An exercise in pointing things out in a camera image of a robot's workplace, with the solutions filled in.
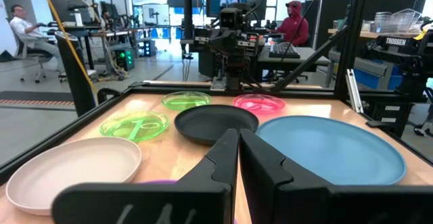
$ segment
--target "keyboard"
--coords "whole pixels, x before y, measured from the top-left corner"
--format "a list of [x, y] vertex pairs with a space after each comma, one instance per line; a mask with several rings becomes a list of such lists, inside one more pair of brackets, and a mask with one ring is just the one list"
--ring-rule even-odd
[[295, 46], [290, 45], [289, 50], [286, 52], [287, 47], [289, 46], [289, 42], [284, 42], [271, 46], [271, 50], [269, 52], [270, 58], [295, 58], [299, 59], [300, 55], [296, 51]]

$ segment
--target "white plate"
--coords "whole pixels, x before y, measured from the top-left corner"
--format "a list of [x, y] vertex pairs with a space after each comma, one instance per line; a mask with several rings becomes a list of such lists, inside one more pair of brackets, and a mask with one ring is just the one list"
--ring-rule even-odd
[[98, 137], [66, 143], [22, 165], [7, 183], [6, 195], [23, 211], [50, 215], [54, 198], [67, 187], [129, 182], [140, 162], [140, 148], [127, 139]]

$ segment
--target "red hoodie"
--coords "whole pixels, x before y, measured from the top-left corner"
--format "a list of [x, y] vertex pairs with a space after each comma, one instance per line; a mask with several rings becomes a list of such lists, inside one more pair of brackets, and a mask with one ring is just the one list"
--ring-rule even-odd
[[304, 45], [307, 42], [309, 37], [309, 23], [305, 19], [304, 21], [302, 21], [298, 33], [295, 34], [296, 29], [298, 29], [298, 25], [302, 20], [302, 16], [300, 15], [301, 4], [299, 1], [291, 1], [286, 5], [289, 5], [292, 8], [292, 15], [286, 18], [283, 21], [283, 24], [281, 24], [281, 26], [278, 27], [277, 30], [274, 32], [285, 33], [284, 40], [287, 42], [290, 42], [293, 36], [295, 36], [295, 39], [293, 40], [292, 43], [294, 46]]

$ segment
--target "transparent green plate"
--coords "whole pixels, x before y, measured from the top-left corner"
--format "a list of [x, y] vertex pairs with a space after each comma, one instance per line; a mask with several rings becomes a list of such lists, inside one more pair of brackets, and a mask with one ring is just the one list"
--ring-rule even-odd
[[210, 104], [210, 96], [195, 91], [180, 91], [165, 95], [161, 103], [171, 110], [186, 110]]
[[139, 142], [158, 136], [168, 125], [168, 118], [159, 112], [138, 111], [108, 119], [99, 127], [99, 132], [103, 136]]

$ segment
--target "man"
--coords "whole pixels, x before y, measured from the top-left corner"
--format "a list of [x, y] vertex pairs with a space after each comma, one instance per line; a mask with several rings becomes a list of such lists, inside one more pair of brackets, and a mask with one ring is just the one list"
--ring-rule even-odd
[[38, 23], [33, 25], [28, 22], [26, 20], [26, 10], [20, 5], [13, 5], [11, 8], [11, 13], [14, 15], [14, 18], [11, 20], [10, 25], [17, 34], [18, 38], [37, 38], [33, 42], [27, 42], [28, 47], [31, 49], [41, 49], [53, 55], [55, 58], [57, 58], [58, 70], [63, 72], [63, 61], [59, 49], [57, 46], [48, 43], [48, 39], [38, 31], [39, 27], [43, 24]]
[[[305, 19], [302, 20], [302, 16], [300, 15], [301, 4], [299, 1], [291, 1], [286, 3], [286, 7], [289, 17], [283, 21], [283, 24], [277, 30], [270, 30], [270, 32], [284, 33], [284, 41], [286, 42], [290, 42], [294, 38], [292, 42], [294, 46], [304, 45], [309, 38], [309, 23]], [[295, 34], [301, 20], [302, 24], [299, 31]]]
[[102, 28], [104, 28], [106, 31], [108, 30], [112, 30], [112, 23], [113, 20], [111, 19], [111, 15], [107, 10], [102, 10], [101, 13], [101, 26]]

